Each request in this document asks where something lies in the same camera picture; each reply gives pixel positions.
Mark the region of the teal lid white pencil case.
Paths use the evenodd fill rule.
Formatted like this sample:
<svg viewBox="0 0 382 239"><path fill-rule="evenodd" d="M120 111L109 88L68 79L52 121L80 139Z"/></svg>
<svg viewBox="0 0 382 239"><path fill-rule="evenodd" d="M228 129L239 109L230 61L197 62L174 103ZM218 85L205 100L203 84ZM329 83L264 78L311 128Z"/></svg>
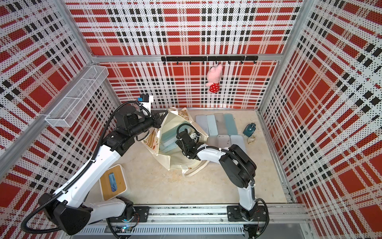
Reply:
<svg viewBox="0 0 382 239"><path fill-rule="evenodd" d="M161 135L159 150L162 153L167 153L176 149L178 146L177 141L177 127L174 127Z"/></svg>

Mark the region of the cream floral canvas bag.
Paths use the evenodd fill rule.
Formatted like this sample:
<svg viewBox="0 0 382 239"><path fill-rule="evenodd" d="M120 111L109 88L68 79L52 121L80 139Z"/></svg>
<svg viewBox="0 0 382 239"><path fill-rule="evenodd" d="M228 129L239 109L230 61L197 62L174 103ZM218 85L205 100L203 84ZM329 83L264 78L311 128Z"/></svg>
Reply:
<svg viewBox="0 0 382 239"><path fill-rule="evenodd" d="M188 175L189 170L196 170L201 162L197 159L187 159L181 149L176 144L177 128L183 123L189 123L192 126L182 126L179 131L187 130L193 139L197 139L195 131L200 135L200 142L206 143L209 137L192 118L187 108L167 109L168 114L162 122L160 129L151 129L149 135L142 141L142 144L150 151L153 157L167 170L181 170L183 174Z"/></svg>

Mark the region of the white grey pencil case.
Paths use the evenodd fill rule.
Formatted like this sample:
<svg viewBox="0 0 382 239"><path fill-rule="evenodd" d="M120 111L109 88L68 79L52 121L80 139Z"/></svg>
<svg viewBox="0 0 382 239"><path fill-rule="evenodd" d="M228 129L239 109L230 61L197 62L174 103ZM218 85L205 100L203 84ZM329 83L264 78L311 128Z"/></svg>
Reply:
<svg viewBox="0 0 382 239"><path fill-rule="evenodd" d="M208 126L208 120L207 115L196 115L196 123L202 128L202 130L209 135L209 126Z"/></svg>

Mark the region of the light blue box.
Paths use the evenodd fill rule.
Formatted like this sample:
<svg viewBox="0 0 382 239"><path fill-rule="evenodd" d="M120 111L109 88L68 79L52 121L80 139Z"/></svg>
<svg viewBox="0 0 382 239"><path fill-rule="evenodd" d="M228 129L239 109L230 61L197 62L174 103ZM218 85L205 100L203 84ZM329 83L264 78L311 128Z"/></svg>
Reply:
<svg viewBox="0 0 382 239"><path fill-rule="evenodd" d="M231 135L230 136L231 145L239 146L244 152L246 151L245 141L242 135Z"/></svg>

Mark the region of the light blue slim pencil case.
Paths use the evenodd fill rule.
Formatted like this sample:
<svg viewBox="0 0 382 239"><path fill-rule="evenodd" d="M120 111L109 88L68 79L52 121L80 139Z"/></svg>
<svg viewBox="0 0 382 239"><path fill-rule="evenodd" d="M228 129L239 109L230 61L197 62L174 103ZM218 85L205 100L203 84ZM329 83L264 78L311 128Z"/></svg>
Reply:
<svg viewBox="0 0 382 239"><path fill-rule="evenodd" d="M209 136L217 136L218 129L217 129L215 115L207 115L207 123L209 128Z"/></svg>

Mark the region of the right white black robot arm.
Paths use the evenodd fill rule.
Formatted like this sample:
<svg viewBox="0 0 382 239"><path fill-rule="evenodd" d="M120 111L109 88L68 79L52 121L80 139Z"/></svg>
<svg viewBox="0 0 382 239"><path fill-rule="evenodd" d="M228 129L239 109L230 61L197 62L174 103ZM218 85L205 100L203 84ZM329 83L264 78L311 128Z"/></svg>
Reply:
<svg viewBox="0 0 382 239"><path fill-rule="evenodd" d="M188 159L210 161L219 164L239 193L238 216L244 221L269 220L269 210L265 201L255 195L256 164L233 144L220 148L200 142L202 134L190 123L182 123L176 130L176 144Z"/></svg>

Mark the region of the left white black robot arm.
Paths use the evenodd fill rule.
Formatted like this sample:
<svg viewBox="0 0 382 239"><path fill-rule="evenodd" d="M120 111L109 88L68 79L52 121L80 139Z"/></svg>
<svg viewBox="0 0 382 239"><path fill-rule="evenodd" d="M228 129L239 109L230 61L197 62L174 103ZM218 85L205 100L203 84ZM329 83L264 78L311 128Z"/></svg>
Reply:
<svg viewBox="0 0 382 239"><path fill-rule="evenodd" d="M28 234L48 234L64 231L75 235L85 226L109 218L133 217L133 203L123 197L86 204L92 187L118 161L142 133L161 127L167 110L151 112L153 96L142 94L137 101L128 101L117 107L108 118L92 157L54 193L45 193L39 207L21 223Z"/></svg>

